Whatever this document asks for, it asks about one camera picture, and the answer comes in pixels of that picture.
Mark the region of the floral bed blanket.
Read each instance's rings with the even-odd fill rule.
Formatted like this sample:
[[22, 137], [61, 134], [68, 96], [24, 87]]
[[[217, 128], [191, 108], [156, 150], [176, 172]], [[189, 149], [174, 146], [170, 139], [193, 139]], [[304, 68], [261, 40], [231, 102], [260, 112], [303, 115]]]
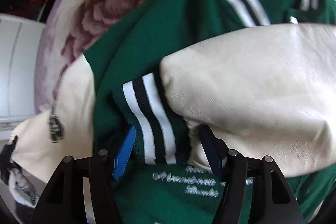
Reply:
[[55, 0], [43, 30], [35, 70], [35, 110], [56, 100], [64, 71], [128, 12], [147, 0]]

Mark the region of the green varsity jacket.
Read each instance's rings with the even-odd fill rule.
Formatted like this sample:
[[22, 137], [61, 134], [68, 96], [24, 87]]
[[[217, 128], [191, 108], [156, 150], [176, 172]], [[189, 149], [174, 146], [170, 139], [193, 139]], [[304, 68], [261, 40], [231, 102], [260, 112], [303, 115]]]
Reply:
[[147, 0], [94, 38], [64, 45], [52, 109], [20, 124], [9, 189], [33, 210], [24, 176], [48, 179], [67, 152], [86, 156], [134, 126], [136, 162], [210, 166], [196, 127], [274, 157], [313, 220], [335, 186], [335, 0]]

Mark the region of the white sliding wardrobe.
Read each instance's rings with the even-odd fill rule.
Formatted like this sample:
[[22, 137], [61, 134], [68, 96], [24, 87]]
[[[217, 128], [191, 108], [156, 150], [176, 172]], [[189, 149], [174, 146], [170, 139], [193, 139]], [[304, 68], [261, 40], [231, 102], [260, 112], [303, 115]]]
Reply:
[[45, 24], [1, 14], [1, 139], [35, 115], [35, 68]]

